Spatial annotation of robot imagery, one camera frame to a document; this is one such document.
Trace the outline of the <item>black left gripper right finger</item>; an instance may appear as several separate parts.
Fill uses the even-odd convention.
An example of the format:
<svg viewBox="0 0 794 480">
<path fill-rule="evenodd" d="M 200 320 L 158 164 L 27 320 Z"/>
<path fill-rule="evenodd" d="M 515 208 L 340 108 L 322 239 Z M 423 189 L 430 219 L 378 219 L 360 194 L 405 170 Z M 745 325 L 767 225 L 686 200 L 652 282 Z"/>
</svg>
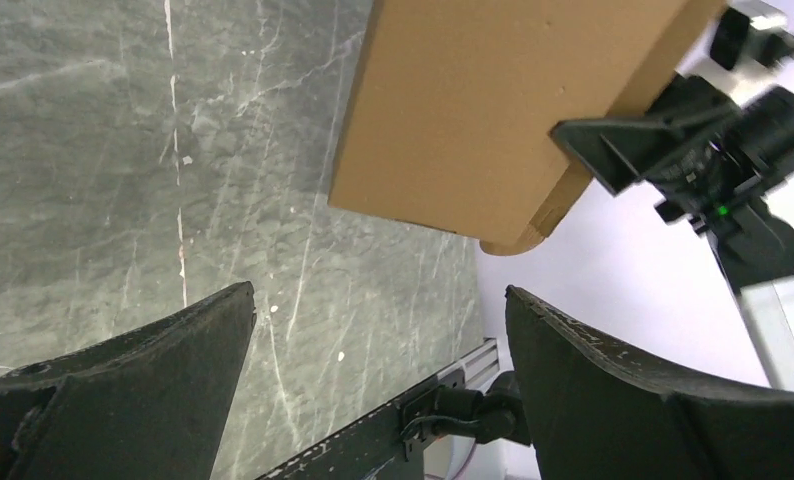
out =
<svg viewBox="0 0 794 480">
<path fill-rule="evenodd" d="M 794 392 L 697 371 L 506 291 L 544 479 L 794 479 Z"/>
</svg>

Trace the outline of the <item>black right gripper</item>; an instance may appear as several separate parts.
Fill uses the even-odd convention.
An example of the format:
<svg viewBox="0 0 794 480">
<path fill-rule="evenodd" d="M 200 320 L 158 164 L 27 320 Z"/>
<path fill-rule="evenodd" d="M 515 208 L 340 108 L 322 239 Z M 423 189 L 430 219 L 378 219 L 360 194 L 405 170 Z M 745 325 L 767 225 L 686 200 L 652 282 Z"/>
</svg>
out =
<svg viewBox="0 0 794 480">
<path fill-rule="evenodd" d="M 732 214 L 794 173 L 794 93 L 738 106 L 700 76 L 676 76 L 648 113 L 558 122 L 550 137 L 611 194 L 647 181 L 666 223 Z"/>
</svg>

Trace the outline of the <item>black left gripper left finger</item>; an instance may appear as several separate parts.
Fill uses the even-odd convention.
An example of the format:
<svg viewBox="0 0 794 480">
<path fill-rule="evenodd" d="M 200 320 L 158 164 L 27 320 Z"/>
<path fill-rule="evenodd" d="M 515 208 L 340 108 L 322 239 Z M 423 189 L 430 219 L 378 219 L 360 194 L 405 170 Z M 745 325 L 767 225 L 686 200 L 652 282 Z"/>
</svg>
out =
<svg viewBox="0 0 794 480">
<path fill-rule="evenodd" d="M 0 479 L 207 479 L 255 326 L 230 285 L 0 376 Z"/>
</svg>

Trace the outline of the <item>brown cardboard box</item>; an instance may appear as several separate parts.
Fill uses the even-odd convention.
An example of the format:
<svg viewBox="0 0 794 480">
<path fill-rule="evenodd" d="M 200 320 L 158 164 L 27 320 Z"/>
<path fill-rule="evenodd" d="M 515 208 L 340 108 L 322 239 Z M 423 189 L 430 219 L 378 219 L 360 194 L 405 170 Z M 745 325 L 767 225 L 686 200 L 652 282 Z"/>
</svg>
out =
<svg viewBox="0 0 794 480">
<path fill-rule="evenodd" d="M 331 207 L 515 255 L 591 175 L 560 121 L 642 114 L 721 1 L 377 1 L 337 144 Z"/>
</svg>

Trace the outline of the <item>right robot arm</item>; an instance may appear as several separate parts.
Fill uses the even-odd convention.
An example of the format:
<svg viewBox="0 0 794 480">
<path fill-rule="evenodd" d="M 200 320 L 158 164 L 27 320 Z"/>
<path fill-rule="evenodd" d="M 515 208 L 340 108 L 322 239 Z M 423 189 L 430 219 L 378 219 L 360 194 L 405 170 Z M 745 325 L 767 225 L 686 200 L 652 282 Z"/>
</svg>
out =
<svg viewBox="0 0 794 480">
<path fill-rule="evenodd" d="M 550 132 L 612 195 L 647 183 L 706 238 L 769 384 L 794 392 L 794 228 L 767 194 L 794 174 L 794 93 L 763 75 L 677 76 L 640 116 Z"/>
</svg>

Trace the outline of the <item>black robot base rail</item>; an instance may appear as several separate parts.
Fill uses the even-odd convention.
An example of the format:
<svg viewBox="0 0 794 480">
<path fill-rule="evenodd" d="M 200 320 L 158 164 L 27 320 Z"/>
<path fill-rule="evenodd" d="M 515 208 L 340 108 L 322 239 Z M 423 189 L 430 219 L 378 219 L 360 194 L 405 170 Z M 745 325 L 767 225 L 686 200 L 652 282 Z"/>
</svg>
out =
<svg viewBox="0 0 794 480">
<path fill-rule="evenodd" d="M 493 338 L 265 476 L 422 479 L 425 449 L 446 436 L 531 443 L 515 374 L 502 370 Z"/>
</svg>

